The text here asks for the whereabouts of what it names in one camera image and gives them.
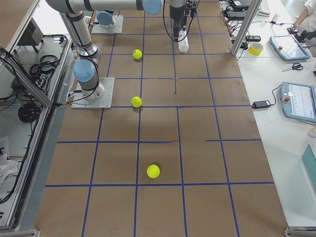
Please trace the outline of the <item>tennis ball near arm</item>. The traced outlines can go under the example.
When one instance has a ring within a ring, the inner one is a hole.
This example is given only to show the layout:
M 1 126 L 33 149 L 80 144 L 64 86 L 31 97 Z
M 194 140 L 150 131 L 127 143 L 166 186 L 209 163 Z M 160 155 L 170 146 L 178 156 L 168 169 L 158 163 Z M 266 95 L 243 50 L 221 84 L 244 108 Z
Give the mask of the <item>tennis ball near arm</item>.
M 139 96 L 134 96 L 131 98 L 131 105 L 134 108 L 140 108 L 142 106 L 142 99 Z

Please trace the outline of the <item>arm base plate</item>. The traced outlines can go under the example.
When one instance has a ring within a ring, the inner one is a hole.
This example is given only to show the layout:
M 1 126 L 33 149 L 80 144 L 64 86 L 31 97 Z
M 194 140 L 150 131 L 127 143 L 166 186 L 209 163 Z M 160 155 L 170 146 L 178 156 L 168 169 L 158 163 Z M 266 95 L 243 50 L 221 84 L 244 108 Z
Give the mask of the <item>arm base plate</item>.
M 123 28 L 123 19 L 123 15 L 113 15 L 112 20 L 110 21 L 109 16 L 102 17 L 99 14 L 96 17 L 96 24 L 92 28 L 92 34 L 121 34 Z
M 115 78 L 99 78 L 98 87 L 92 91 L 82 90 L 77 83 L 76 90 L 81 90 L 74 94 L 73 109 L 110 109 L 112 105 Z

